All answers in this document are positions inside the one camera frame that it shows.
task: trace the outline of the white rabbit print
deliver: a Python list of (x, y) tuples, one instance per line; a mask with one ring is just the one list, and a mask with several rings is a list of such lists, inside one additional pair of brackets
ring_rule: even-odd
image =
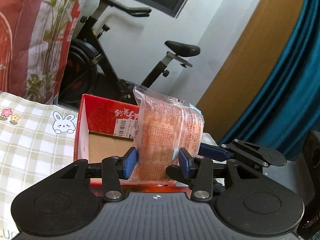
[(73, 133), (76, 130), (72, 120), (75, 118), (73, 114), (68, 114), (65, 118), (58, 112), (53, 112), (55, 121), (53, 123), (54, 132), (60, 134), (62, 132)]

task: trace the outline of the exercise bike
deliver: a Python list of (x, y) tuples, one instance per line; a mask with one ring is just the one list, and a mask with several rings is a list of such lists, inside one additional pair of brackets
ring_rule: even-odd
[[(80, 22), (84, 23), (79, 34), (71, 41), (67, 65), (63, 74), (59, 101), (67, 104), (78, 103), (82, 94), (95, 94), (99, 65), (107, 80), (106, 86), (113, 93), (108, 95), (112, 100), (136, 104), (133, 96), (134, 83), (119, 79), (114, 71), (107, 55), (99, 43), (99, 38), (110, 28), (104, 24), (97, 35), (92, 30), (93, 26), (108, 6), (115, 7), (128, 13), (133, 17), (149, 17), (151, 8), (129, 8), (115, 0), (100, 0), (95, 12), (88, 18), (83, 16)], [(167, 52), (165, 57), (158, 62), (153, 70), (144, 79), (141, 85), (149, 88), (153, 82), (162, 74), (169, 75), (166, 70), (168, 64), (178, 60), (183, 67), (192, 67), (192, 64), (182, 57), (193, 57), (200, 54), (200, 48), (194, 45), (183, 44), (175, 41), (166, 41), (165, 45), (173, 51)]]

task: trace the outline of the yellow flower print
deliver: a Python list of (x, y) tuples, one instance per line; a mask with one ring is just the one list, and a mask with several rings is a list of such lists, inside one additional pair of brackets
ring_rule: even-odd
[(20, 119), (20, 116), (18, 116), (16, 114), (11, 115), (11, 121), (17, 122), (19, 119)]

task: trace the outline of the metal screw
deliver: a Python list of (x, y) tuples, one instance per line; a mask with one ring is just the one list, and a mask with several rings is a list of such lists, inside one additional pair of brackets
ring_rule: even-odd
[(196, 198), (208, 198), (210, 195), (208, 192), (204, 191), (204, 190), (198, 190), (193, 194)]
[(117, 199), (121, 197), (121, 193), (116, 190), (110, 190), (106, 193), (106, 197), (109, 199)]

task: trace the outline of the teal curtain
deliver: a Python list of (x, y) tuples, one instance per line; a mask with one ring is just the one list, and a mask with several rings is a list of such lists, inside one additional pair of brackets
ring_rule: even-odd
[(295, 160), (307, 132), (320, 130), (319, 1), (304, 1), (272, 73), (220, 144), (237, 138), (278, 149)]

